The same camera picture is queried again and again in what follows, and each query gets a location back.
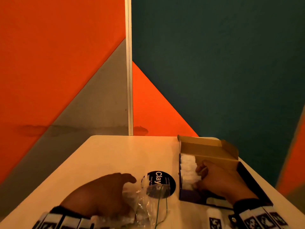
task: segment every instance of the table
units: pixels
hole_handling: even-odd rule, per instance
[[[175,193],[168,198],[169,214],[158,228],[206,228],[207,206],[178,200],[179,142],[165,136],[108,136],[95,135],[80,146],[41,185],[39,185],[1,223],[0,229],[32,228],[45,211],[50,211],[79,186],[109,173],[131,173],[136,184],[126,188],[140,188],[144,174],[161,170],[176,181]],[[304,228],[305,215],[277,192],[244,161],[255,180],[274,203],[274,208],[291,228]],[[230,210],[222,210],[225,223]]]

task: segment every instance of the orange triangle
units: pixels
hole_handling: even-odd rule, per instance
[[[136,136],[198,136],[132,62],[133,122]]]

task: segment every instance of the white vertical trim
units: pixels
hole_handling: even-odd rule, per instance
[[[133,135],[132,101],[132,0],[125,0],[126,59],[127,59],[127,100],[128,100],[128,135]]]

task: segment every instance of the open box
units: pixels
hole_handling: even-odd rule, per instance
[[[266,205],[273,203],[248,172],[245,166],[238,161],[238,149],[225,140],[215,140],[200,137],[179,136],[180,153],[194,155],[196,163],[199,165],[203,160],[214,162],[218,166],[226,169],[231,175],[245,183],[249,189]],[[179,154],[179,200],[202,205],[209,205],[224,209],[232,209],[232,205],[225,198],[209,191],[198,192],[194,190],[182,189],[180,172],[181,154]]]

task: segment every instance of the round sticker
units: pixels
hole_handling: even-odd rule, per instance
[[[149,177],[150,186],[152,186],[154,184],[170,185],[170,191],[169,191],[169,193],[165,194],[164,198],[171,196],[175,192],[176,182],[173,179],[173,177],[170,176],[168,173],[163,172],[163,171],[152,171],[152,172],[149,172],[147,174],[147,176]]]

